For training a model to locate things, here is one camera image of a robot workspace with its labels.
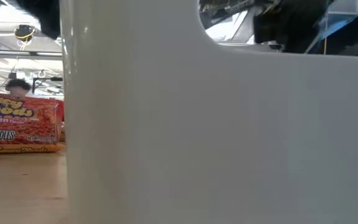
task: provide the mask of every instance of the wooden countertop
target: wooden countertop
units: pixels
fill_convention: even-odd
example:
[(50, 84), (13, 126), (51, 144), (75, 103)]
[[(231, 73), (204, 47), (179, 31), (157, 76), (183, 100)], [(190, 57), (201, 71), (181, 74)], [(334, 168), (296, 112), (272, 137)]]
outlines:
[(68, 223), (64, 153), (0, 155), (0, 224)]

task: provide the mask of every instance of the cutout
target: cutout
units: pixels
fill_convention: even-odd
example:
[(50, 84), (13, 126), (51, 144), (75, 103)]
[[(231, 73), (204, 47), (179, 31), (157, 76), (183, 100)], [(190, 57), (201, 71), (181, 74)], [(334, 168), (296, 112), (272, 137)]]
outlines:
[(358, 56), (358, 0), (200, 0), (199, 13), (225, 47)]

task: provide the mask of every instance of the person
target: person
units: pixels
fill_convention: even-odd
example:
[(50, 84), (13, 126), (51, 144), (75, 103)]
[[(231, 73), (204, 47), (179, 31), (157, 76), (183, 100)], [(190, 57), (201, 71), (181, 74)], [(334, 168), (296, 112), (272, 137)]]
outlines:
[[(16, 98), (26, 97), (30, 90), (31, 86), (23, 79), (12, 79), (10, 80), (5, 88), (11, 96)], [(64, 103), (61, 100), (55, 100), (57, 102), (57, 116), (64, 121)]]

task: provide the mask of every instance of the hair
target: hair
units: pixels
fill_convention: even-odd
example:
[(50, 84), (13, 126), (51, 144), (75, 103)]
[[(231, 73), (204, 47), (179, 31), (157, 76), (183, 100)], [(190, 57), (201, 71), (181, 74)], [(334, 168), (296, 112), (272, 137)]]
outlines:
[(13, 79), (9, 81), (6, 85), (6, 88), (12, 88), (12, 87), (21, 87), (23, 90), (31, 90), (30, 84), (25, 82), (23, 79)]

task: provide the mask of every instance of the white plastic surface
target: white plastic surface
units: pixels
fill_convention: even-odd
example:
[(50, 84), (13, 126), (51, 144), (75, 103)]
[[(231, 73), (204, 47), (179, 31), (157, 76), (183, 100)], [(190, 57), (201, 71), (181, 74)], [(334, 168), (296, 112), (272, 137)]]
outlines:
[(358, 57), (232, 52), (196, 6), (62, 1), (72, 223), (358, 223)]

